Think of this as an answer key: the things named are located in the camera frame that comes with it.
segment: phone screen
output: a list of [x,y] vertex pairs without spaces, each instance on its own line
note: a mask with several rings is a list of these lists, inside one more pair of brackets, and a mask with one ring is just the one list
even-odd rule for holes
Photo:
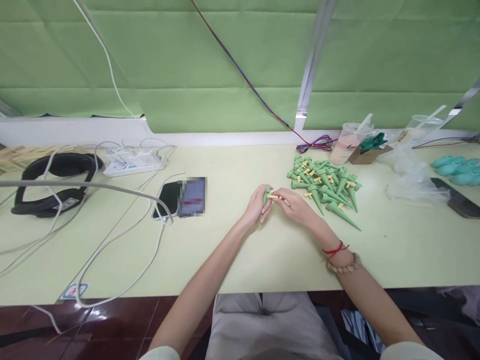
[[437,188],[445,188],[450,190],[450,200],[448,201],[448,206],[455,210],[455,212],[457,212],[460,216],[468,219],[480,219],[480,207],[478,207],[475,203],[467,199],[442,179],[431,177],[430,180]]
[[189,178],[183,183],[180,195],[178,216],[199,216],[205,212],[205,194],[207,179],[205,177]]
[[[181,190],[182,183],[180,181],[169,182],[163,185],[160,195],[158,196],[158,198],[165,203],[166,207],[172,215],[174,215],[178,210]],[[158,205],[158,209],[160,210],[160,216],[167,216],[167,212],[165,211],[163,206]],[[153,210],[152,218],[159,218],[159,214],[156,208]]]

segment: person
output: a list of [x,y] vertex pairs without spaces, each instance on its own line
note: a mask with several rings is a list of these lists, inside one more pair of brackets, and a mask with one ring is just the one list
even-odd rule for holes
[[[183,289],[142,360],[179,360],[214,298],[208,360],[342,359],[306,292],[217,295],[245,238],[260,215],[263,223],[272,210],[272,200],[263,204],[266,187],[258,186],[242,217]],[[381,360],[441,359],[425,347],[358,255],[343,246],[299,194],[281,188],[272,195],[279,196],[273,202],[306,227],[320,249],[334,254],[329,256],[328,267],[337,271],[351,301],[387,346]]]

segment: label sticker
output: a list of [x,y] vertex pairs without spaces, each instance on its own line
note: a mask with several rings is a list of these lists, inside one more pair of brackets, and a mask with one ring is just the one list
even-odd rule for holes
[[[78,203],[78,202],[79,202],[78,199],[75,199],[75,198],[71,197],[71,198],[65,200],[64,202],[62,202],[62,204],[61,204],[61,210],[62,210],[62,211],[65,211],[65,210],[67,210],[68,208],[71,208],[73,205],[75,205],[75,204]],[[59,206],[60,206],[60,205],[57,205],[57,206],[55,206],[53,209],[58,210],[58,209],[59,209]]]
[[[89,287],[88,284],[80,284],[80,296],[82,296]],[[77,284],[72,284],[68,287],[67,290],[60,296],[60,299],[75,299],[75,292],[77,291]]]

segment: hand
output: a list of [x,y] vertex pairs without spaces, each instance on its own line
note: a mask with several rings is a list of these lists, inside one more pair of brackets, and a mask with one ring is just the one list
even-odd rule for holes
[[258,221],[263,223],[267,216],[270,214],[270,210],[272,210],[272,200],[267,199],[265,206],[264,206],[264,193],[267,189],[267,186],[272,189],[272,187],[268,184],[259,185],[253,194],[250,196],[250,201],[248,202],[248,206],[246,207],[245,213],[241,217],[243,221],[245,221],[249,226],[253,226]]
[[[307,202],[296,192],[282,187],[277,191],[272,192],[272,195],[281,197],[281,199],[273,199],[273,202],[280,206],[285,214],[297,223],[310,228],[318,221],[323,221],[310,205],[308,205]],[[284,200],[287,200],[290,203],[290,206],[288,206]]]

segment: plastic cup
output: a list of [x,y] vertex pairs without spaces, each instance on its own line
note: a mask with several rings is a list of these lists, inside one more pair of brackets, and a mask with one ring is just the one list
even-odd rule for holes
[[444,123],[444,120],[432,117],[421,127],[418,127],[428,118],[428,115],[413,115],[406,128],[401,132],[396,140],[397,143],[416,145],[421,139],[426,137],[433,130],[438,129]]
[[359,126],[360,124],[358,122],[347,122],[343,124],[340,137],[331,152],[330,162],[332,164],[345,164],[354,150],[373,130],[371,127],[365,126],[359,131]]

